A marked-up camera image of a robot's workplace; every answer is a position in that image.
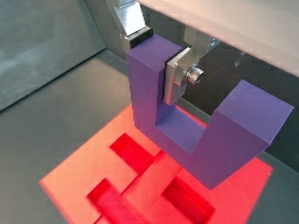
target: gray wall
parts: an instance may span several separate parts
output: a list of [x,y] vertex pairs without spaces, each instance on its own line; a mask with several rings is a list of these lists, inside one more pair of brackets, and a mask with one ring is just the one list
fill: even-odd
[[106,46],[83,0],[0,0],[0,110]]

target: gray floor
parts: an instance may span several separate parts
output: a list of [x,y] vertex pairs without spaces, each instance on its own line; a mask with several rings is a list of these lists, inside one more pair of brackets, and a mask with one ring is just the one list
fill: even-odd
[[[129,104],[127,64],[103,52],[0,114],[0,223],[66,223],[38,182]],[[299,175],[261,158],[276,171],[249,223],[299,223]]]

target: purple block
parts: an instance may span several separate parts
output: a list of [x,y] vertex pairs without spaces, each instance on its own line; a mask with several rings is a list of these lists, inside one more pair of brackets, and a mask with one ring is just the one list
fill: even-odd
[[181,49],[154,35],[127,53],[135,126],[213,189],[272,144],[294,107],[242,81],[205,129],[163,101],[165,62]]

